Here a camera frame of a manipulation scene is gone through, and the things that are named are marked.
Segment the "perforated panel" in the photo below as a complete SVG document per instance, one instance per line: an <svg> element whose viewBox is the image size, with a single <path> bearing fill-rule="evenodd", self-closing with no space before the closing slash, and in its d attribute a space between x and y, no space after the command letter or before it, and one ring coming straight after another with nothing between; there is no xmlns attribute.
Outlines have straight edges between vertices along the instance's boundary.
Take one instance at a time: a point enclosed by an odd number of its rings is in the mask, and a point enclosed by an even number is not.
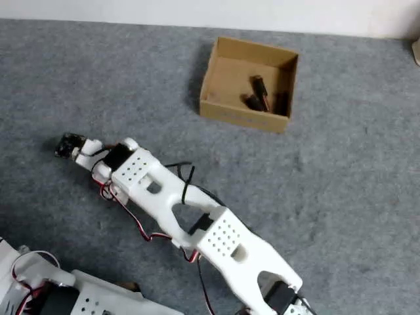
<svg viewBox="0 0 420 315"><path fill-rule="evenodd" d="M132 187L140 184L155 163L159 161L149 151L139 148L112 174L112 180L129 192Z"/></svg>
<svg viewBox="0 0 420 315"><path fill-rule="evenodd" d="M198 242L198 249L220 258L229 258L242 241L243 223L228 209L220 214Z"/></svg>

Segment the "cable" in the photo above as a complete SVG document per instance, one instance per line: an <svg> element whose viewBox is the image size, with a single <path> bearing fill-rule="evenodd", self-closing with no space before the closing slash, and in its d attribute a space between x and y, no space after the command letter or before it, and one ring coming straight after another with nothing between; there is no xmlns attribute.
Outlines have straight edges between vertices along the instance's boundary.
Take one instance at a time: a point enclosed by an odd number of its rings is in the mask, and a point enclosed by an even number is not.
<svg viewBox="0 0 420 315"><path fill-rule="evenodd" d="M44 255L49 256L54 261L54 263L55 263L55 265L56 265L57 268L60 268L60 263L58 262L57 258L53 254L49 253L48 251L28 251L27 253L22 254L21 256L19 256L18 258L16 258L14 260L14 262L12 264L12 269L11 269L12 278L16 282L18 282L22 287L26 288L29 291L29 294L30 295L33 295L33 289L32 289L32 287L28 283L26 283L25 281L18 280L18 276L16 275L16 271L15 271L16 265L17 265L18 261L22 257L28 256L30 254L44 254Z"/></svg>
<svg viewBox="0 0 420 315"><path fill-rule="evenodd" d="M187 188L191 184L192 175L194 174L194 171L196 170L196 168L194 166L192 166L190 174L188 176L188 179L185 180L183 175L182 175L182 172L181 172L181 167L184 166L184 165L192 165L192 162L182 161L182 162L179 162L179 163L164 165L165 167L175 167L176 166L178 177L185 182L184 190L182 191L182 199L181 199L181 202L182 202L183 205L185 204L185 195L186 195ZM226 207L226 204L222 200L220 200L220 198L217 197L214 193L210 192L209 190L205 189L204 187L201 187L201 186L198 186L198 185L196 185L196 187L198 189L200 189L204 194L206 194L210 198L214 199L219 205L221 205L223 207Z"/></svg>
<svg viewBox="0 0 420 315"><path fill-rule="evenodd" d="M143 225L141 224L141 222L137 219L137 217L134 215L134 213L132 213L130 211L130 209L127 208L127 206L117 198L117 196L112 192L112 189L110 189L110 194L118 202L118 204L120 206L122 206L122 208L124 208L124 210L126 210L126 212L130 215L130 217L136 222L137 228L140 231L140 234L142 235L142 237L144 238L144 240L146 242L152 241L153 238L164 238L166 240L171 240L172 239L171 236L169 236L167 234L164 234L164 233L151 233L150 235L147 235L146 231L143 229Z"/></svg>
<svg viewBox="0 0 420 315"><path fill-rule="evenodd" d="M112 148L115 148L115 146L106 145L106 146L103 146L102 149L99 149L98 151L93 152L92 154L85 154L82 151L80 151L79 154L82 155L82 156L87 156L88 158L93 158L94 156L97 156L97 155L101 154L102 152L110 151Z"/></svg>
<svg viewBox="0 0 420 315"><path fill-rule="evenodd" d="M35 295L35 293L37 293L41 289L43 289L43 287L38 287L37 289L34 289L32 292L29 292L27 295L25 295L25 297L22 299L22 302L20 302L19 307L17 308L15 315L21 315L29 297L30 296L33 297Z"/></svg>
<svg viewBox="0 0 420 315"><path fill-rule="evenodd" d="M317 313L314 311L314 309L313 308L311 308L310 306L309 306L309 304L307 303L307 301L306 301L306 299L305 299L305 297L303 296L303 295L297 295L297 298L299 299L299 300L301 300L301 302L302 302L302 304L303 304L303 306L304 307L306 307L307 309L308 309L308 311L312 314L312 315L317 315Z"/></svg>
<svg viewBox="0 0 420 315"><path fill-rule="evenodd" d="M198 259L197 259L197 268L198 268L199 280L201 282L201 287L203 288L203 293L204 293L204 298L205 298L205 305L207 306L207 310L209 311L209 313L211 315L215 315L215 311L211 307L209 296L208 296L207 290L205 288L205 284L204 284L204 280L203 280L203 274L201 273L200 259L201 259L201 256L199 256Z"/></svg>
<svg viewBox="0 0 420 315"><path fill-rule="evenodd" d="M164 234L164 233L151 233L150 235L147 235L146 231L143 228L143 225L141 224L141 222L137 219L137 217L134 215L133 212L130 211L130 209L121 202L121 200L119 200L117 198L117 196L112 192L112 189L110 188L109 190L110 194L112 195L112 197L118 202L118 204L120 206L122 206L122 208L124 208L124 210L126 210L126 212L130 215L130 217L136 222L137 228L140 231L141 236L144 238L144 240L146 242L151 242L153 240L153 238L163 238L166 240L171 240L172 237ZM194 263L197 259L197 257L200 255L200 253L197 250L193 250L192 254L190 257L188 257L188 255L186 254L186 250L184 248L181 247L182 253L184 254L184 258L186 261L188 261L189 263Z"/></svg>

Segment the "white plastic bracket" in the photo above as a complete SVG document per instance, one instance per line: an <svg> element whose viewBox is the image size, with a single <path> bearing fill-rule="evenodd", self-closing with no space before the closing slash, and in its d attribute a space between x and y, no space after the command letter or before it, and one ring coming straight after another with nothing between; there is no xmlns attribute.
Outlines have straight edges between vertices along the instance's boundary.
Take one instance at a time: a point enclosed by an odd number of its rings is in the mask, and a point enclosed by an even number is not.
<svg viewBox="0 0 420 315"><path fill-rule="evenodd" d="M231 210L194 185L188 185L185 204L209 213L213 223L206 231L198 229L192 236L186 233L172 210L182 201L185 182L133 139L127 138L123 143L133 154L111 174L105 164L98 163L94 176L111 179L111 189L118 193L118 198L123 203L130 199L145 210L172 237L174 245L197 249L222 273L234 294L250 308L250 314L276 313L265 303L258 286L261 272L277 276L295 292L300 290L302 279L269 243L252 233ZM159 189L150 191L152 184Z"/></svg>

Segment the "black wire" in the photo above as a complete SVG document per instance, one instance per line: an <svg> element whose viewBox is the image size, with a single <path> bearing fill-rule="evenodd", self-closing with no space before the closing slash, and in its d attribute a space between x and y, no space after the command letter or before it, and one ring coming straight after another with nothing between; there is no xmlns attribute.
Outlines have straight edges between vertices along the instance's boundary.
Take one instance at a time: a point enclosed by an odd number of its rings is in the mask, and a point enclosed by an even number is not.
<svg viewBox="0 0 420 315"><path fill-rule="evenodd" d="M188 175L188 179L185 181L184 190L182 191L182 198L181 198L181 202L183 205L185 204L186 190L191 183L192 175L194 174L195 170L196 170L195 166L191 167L191 171L190 171L190 174Z"/></svg>
<svg viewBox="0 0 420 315"><path fill-rule="evenodd" d="M181 199L181 202L182 202L183 205L185 204L186 190L187 190L188 186L191 184L192 175L194 174L194 171L195 171L196 168L194 166L191 168L190 175L188 176L188 179L185 180L184 177L183 177L183 175L182 175L181 167L183 165L191 165L191 164L192 164L192 162L182 161L182 162L179 162L179 163L173 163L173 164L164 165L165 167L177 167L178 177L185 182L184 190L182 191L182 199ZM217 197L214 193L212 193L211 191L205 189L204 187L201 187L201 186L198 186L198 185L196 185L196 187L198 189L200 189L204 194L206 194L210 198L214 199L219 205L221 205L223 207L226 207L226 204L222 200L220 200L220 198Z"/></svg>
<svg viewBox="0 0 420 315"><path fill-rule="evenodd" d="M93 172L93 169L95 168L95 166L96 166L99 162L101 162L103 159L104 159L104 158L99 159L98 161L96 161L96 162L94 163L94 165L92 166L92 169L91 169L91 173Z"/></svg>
<svg viewBox="0 0 420 315"><path fill-rule="evenodd" d="M224 204L224 202L222 200L219 199L219 197L217 197L214 193L212 193L211 191L205 189L204 187L201 186L197 186L198 189L200 189L204 194L208 195L210 198L213 198L214 200L217 201L217 203L223 207L226 207L226 205Z"/></svg>
<svg viewBox="0 0 420 315"><path fill-rule="evenodd" d="M309 306L309 304L305 301L305 297L303 296L303 295L297 295L297 298L299 299L299 300L301 300L301 302L302 302L302 304L304 305L304 307L306 307L307 309L308 309L308 311L309 312L311 312L312 313L312 315L317 315L317 313L313 310L313 308L311 308L310 306Z"/></svg>
<svg viewBox="0 0 420 315"><path fill-rule="evenodd" d="M202 286L203 292L204 292L205 304L207 304L207 307L209 308L210 314L215 315L215 311L212 309L211 304L210 304L210 300L209 300L209 296L207 294L207 290L205 289L203 274L201 273L200 258L201 257L198 257L198 259L197 259L197 267L198 267L199 280L201 282L201 286Z"/></svg>

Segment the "red wire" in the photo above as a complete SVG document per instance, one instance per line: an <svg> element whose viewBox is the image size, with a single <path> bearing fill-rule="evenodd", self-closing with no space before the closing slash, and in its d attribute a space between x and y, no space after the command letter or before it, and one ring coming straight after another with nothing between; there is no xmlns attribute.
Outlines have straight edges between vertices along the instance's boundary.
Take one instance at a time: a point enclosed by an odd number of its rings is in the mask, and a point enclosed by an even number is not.
<svg viewBox="0 0 420 315"><path fill-rule="evenodd" d="M143 228L143 225L141 224L141 222L137 219L137 217L130 211L129 208L127 208L127 206L122 203L117 196L111 191L109 190L109 193L112 195L112 197L114 197L114 199L118 202L118 204L120 206L122 206L122 208L124 208L124 210L130 215L130 217L136 222L137 228L140 231L140 234L142 235L142 237L144 238L144 240L146 242L150 242L153 240L153 238L163 238L165 240L171 240L172 237L164 234L164 233L151 233L150 235L147 235L146 231ZM194 261L196 261L197 257L199 256L199 252L197 250L193 250L192 254L190 257L187 256L185 249L182 249L182 253L184 254L184 258L186 261L188 261L189 263L193 263Z"/></svg>
<svg viewBox="0 0 420 315"><path fill-rule="evenodd" d="M12 277L13 277L13 279L16 281L16 282L18 282L21 286L23 286L23 287L25 287L26 289L28 289L29 290L29 294L31 295L32 294L32 292L33 292L33 289L32 289L32 287L29 285L29 284L27 284L25 281L19 281L18 280L18 276L16 275L16 272L14 271L14 268L12 269Z"/></svg>
<svg viewBox="0 0 420 315"><path fill-rule="evenodd" d="M24 299L22 300L22 302L20 302L18 309L16 310L16 315L20 315L26 305L26 301L28 300L28 298L32 295L34 295L34 293L37 293L38 291L40 291L43 287L38 287L37 289L32 290L31 292L29 292Z"/></svg>

